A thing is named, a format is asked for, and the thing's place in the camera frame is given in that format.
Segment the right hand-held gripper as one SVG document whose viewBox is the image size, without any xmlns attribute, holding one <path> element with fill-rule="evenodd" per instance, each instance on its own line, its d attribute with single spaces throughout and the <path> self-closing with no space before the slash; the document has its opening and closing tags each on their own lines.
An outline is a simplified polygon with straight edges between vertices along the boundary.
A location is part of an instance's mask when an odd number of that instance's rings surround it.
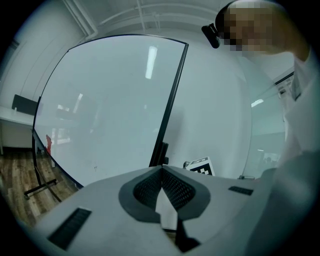
<svg viewBox="0 0 320 256">
<path fill-rule="evenodd" d="M 183 168 L 191 172 L 215 176 L 215 172 L 209 156 L 193 161 L 185 161 L 183 163 Z"/>
</svg>

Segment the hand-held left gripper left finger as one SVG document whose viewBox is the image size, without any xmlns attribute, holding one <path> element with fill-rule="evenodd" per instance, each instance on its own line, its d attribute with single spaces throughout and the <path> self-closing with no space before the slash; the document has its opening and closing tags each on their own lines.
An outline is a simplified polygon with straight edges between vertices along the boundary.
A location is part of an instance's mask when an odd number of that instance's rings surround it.
<svg viewBox="0 0 320 256">
<path fill-rule="evenodd" d="M 33 240 L 49 255 L 63 256 L 179 256 L 160 223 L 141 222 L 121 206 L 119 192 L 125 183 L 150 168 L 93 182 L 78 190 L 47 213 L 32 229 Z M 76 210 L 91 213 L 63 250 L 49 237 Z"/>
</svg>

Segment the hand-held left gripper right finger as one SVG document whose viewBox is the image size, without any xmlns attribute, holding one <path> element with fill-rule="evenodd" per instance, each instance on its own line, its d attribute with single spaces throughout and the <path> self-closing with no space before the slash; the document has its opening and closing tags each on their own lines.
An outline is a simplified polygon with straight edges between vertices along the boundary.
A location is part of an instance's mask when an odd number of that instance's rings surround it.
<svg viewBox="0 0 320 256">
<path fill-rule="evenodd" d="M 177 212 L 178 248 L 190 250 L 216 235 L 258 195 L 262 185 L 164 166 L 162 188 Z"/>
</svg>

